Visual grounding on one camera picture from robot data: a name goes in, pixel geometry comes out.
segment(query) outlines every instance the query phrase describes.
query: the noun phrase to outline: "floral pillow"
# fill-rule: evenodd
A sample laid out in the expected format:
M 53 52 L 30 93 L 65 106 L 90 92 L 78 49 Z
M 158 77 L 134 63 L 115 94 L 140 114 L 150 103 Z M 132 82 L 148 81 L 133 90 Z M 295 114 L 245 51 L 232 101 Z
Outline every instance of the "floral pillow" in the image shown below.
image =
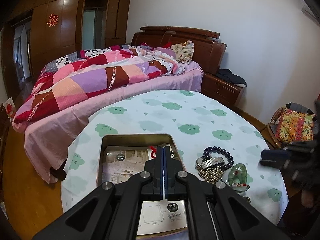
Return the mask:
M 192 41 L 175 44 L 170 47 L 176 54 L 176 61 L 178 63 L 189 64 L 192 60 L 195 46 Z
M 302 114 L 284 108 L 277 126 L 276 138 L 285 143 L 311 141 L 314 114 Z

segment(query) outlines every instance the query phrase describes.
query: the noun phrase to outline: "wooden headboard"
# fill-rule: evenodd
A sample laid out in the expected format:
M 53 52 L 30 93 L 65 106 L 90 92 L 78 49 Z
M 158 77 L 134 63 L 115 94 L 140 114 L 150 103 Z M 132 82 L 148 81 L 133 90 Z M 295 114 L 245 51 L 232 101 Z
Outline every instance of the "wooden headboard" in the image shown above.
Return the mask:
M 219 67 L 227 45 L 213 39 L 218 39 L 220 33 L 207 30 L 170 27 L 170 26 L 148 26 L 141 27 L 134 34 L 131 44 L 138 46 L 142 42 L 152 47 L 161 47 L 171 41 L 172 44 L 183 43 L 191 40 L 194 42 L 195 51 L 192 60 L 197 62 L 204 72 L 215 74 Z

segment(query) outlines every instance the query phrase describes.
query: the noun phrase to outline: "nightstand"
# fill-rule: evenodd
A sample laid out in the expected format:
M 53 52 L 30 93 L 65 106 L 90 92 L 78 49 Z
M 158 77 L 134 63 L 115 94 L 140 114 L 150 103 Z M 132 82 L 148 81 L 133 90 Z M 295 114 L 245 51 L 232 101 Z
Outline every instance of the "nightstand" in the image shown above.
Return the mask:
M 230 84 L 212 74 L 204 73 L 202 77 L 201 93 L 231 109 L 234 108 L 243 91 L 243 88 Z

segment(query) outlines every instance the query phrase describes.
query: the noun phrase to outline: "patchwork quilt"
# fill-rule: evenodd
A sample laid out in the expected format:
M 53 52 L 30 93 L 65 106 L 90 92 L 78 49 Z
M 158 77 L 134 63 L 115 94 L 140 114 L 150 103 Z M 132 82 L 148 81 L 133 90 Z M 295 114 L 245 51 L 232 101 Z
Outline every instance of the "patchwork quilt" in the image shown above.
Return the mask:
M 158 50 L 114 46 L 75 52 L 45 66 L 13 122 L 35 122 L 111 89 L 183 72 L 172 57 Z

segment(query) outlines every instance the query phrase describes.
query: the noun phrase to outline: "black bead bracelet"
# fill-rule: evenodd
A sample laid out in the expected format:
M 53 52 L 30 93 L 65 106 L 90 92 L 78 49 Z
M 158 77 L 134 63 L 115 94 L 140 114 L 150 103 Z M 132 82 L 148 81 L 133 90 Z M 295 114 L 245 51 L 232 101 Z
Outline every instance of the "black bead bracelet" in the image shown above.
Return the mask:
M 204 152 L 203 152 L 203 156 L 202 156 L 202 158 L 205 160 L 205 161 L 207 161 L 207 160 L 210 160 L 210 155 L 209 155 L 209 153 L 221 153 L 222 155 L 224 155 L 226 158 L 227 158 L 227 160 L 228 160 L 228 164 L 224 164 L 224 165 L 222 165 L 222 169 L 223 170 L 227 170 L 227 169 L 230 169 L 231 167 L 232 167 L 232 165 L 235 163 L 234 162 L 234 160 L 233 160 L 233 157 L 230 155 L 230 153 L 229 152 L 227 152 L 225 149 L 221 149 L 220 147 L 215 147 L 215 146 L 213 146 L 213 147 L 208 147 L 208 148 L 206 148 L 206 149 L 204 149 Z

